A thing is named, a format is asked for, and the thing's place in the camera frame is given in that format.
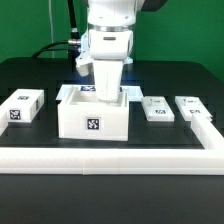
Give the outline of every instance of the cable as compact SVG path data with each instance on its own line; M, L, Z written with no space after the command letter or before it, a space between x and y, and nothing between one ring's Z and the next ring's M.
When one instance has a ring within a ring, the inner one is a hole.
M50 26L51 26L51 42L54 43L54 24L53 24L53 16L52 16L52 2L48 0L49 4L49 18L50 18Z
M34 53L32 55L32 58L37 58L40 54L42 54L43 52L46 52L46 51L68 51L69 49L67 48L59 48L59 49L41 49L39 51L37 51L36 53Z
M67 40L56 41L54 43L46 45L45 47L41 48L41 50L48 49L48 48L51 48L51 47L55 47L55 46L61 45L61 44L68 44L68 41Z
M74 10L73 0L67 0L67 5L68 5L69 18L70 18L70 25L72 29L71 38L79 39L80 36L79 36L76 19L75 19L75 10Z

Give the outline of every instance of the white block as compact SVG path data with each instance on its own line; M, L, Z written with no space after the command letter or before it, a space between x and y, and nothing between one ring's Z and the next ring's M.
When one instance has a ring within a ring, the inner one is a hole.
M142 106L148 121L174 121L174 114L162 96L143 97Z
M44 104L44 90L17 89L3 104L9 122L30 123Z
M8 127L8 119L7 119L7 113L6 110L4 110L0 106L0 136L5 131L5 129Z
M193 114L191 129L205 149L224 150L224 138L202 114Z
M198 97L176 96L175 102L185 121L191 121L192 114L203 114L212 121L212 115Z
M99 102L95 91L72 87L58 105L60 138L128 140L129 102L127 92L117 103Z

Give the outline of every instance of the box label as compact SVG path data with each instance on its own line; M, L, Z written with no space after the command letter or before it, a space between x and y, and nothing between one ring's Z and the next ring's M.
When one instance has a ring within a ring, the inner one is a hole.
M200 114L201 113L200 110L190 110L190 112L192 114Z
M18 100L28 100L29 98L29 96L20 96L18 97Z
M100 118L86 118L87 131L99 131L100 125L101 125Z
M157 114L166 114L166 111L165 110L156 110L156 113Z
M21 120L21 111L20 110L9 110L10 120Z
M94 91L96 91L96 88L95 88L95 86L81 86L81 91L94 92Z

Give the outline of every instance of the open white box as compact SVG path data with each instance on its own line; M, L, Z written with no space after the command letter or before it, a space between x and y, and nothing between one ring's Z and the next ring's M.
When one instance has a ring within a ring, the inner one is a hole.
M58 92L56 100L61 101L64 99L68 91L72 88L77 88L78 91L95 91L95 85L68 85L63 84ZM129 102L141 102L143 97L140 86L121 86L122 91L128 94Z
M129 102L127 92L116 103L99 102L95 91L71 87L58 105L60 138L128 140Z

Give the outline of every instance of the small white block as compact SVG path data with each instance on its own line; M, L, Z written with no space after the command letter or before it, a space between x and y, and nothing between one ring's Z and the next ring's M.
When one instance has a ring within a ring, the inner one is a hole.
M174 121L174 114L162 96L142 98L142 106L148 121Z
M17 89L3 104L8 122L30 123L44 104L44 90Z
M212 115L198 97L176 96L175 102L185 121L191 121L192 114L203 114L212 121Z
M0 106L0 136L5 131L5 129L8 127L8 119L7 119L7 113L6 110L4 110Z
M224 150L224 138L202 114L193 114L191 129L205 149Z

